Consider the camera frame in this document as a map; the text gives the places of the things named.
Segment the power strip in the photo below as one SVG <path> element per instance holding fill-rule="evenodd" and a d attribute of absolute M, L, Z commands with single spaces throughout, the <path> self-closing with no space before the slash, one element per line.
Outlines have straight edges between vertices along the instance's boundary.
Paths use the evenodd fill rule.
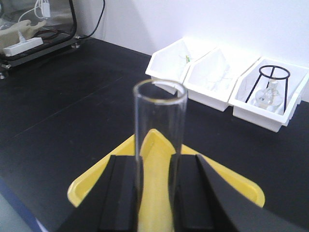
<path fill-rule="evenodd" d="M 9 47 L 6 47 L 3 49 L 3 52 L 7 57 L 15 56 L 19 53 L 22 53 L 24 51 L 27 51 L 29 49 L 32 49 L 34 47 L 37 47 L 39 45 L 43 44 L 43 40 L 41 37 L 34 37 L 29 40 L 26 40 L 23 43 L 17 43 L 14 45 L 11 45 Z"/>

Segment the glass test tube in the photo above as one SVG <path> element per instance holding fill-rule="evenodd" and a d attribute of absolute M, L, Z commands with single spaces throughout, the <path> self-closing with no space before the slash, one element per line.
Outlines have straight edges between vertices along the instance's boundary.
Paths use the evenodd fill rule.
<path fill-rule="evenodd" d="M 146 80 L 133 93 L 135 156 L 137 161 L 142 156 L 144 168 L 139 231 L 170 232 L 169 161 L 181 153 L 187 89 L 174 81 Z"/>

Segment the glass flask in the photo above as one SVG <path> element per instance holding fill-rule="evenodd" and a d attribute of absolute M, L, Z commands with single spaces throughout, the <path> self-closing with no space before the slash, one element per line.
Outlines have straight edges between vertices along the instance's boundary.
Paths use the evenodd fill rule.
<path fill-rule="evenodd" d="M 278 81 L 270 80 L 268 87 L 255 94 L 256 105 L 260 108 L 275 112 L 283 102 L 283 96 L 277 90 Z"/>

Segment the white storage bin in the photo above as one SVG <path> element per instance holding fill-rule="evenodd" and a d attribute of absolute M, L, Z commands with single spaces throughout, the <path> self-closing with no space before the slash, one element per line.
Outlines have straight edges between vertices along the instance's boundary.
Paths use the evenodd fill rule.
<path fill-rule="evenodd" d="M 237 79 L 258 59 L 257 55 L 229 46 L 212 50 L 190 66 L 183 83 L 189 98 L 224 111 Z"/>
<path fill-rule="evenodd" d="M 215 48 L 195 38 L 182 38 L 156 51 L 148 64 L 146 74 L 152 79 L 164 79 L 183 83 L 192 61 L 199 59 Z"/>
<path fill-rule="evenodd" d="M 265 65 L 276 65 L 287 69 L 291 76 L 288 78 L 288 91 L 286 110 L 284 102 L 273 112 L 256 106 L 255 94 L 265 89 L 269 78 L 261 76 L 248 102 L 246 100 L 260 75 L 259 68 Z M 283 77 L 285 74 L 280 69 L 275 69 L 273 77 Z M 309 68 L 301 67 L 285 62 L 261 58 L 237 81 L 229 103 L 234 106 L 233 115 L 266 129 L 278 132 L 282 125 L 287 126 L 292 118 L 297 105 L 301 101 L 301 95 L 309 79 Z M 285 95 L 285 80 L 278 80 L 277 90 Z"/>

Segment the white wall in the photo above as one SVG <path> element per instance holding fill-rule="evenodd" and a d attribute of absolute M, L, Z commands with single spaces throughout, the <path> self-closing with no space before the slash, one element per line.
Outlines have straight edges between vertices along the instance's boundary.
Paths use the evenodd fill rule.
<path fill-rule="evenodd" d="M 80 33 L 93 30 L 102 3 L 75 0 Z M 151 55 L 196 36 L 309 66 L 308 12 L 309 0 L 106 0 L 94 37 Z"/>

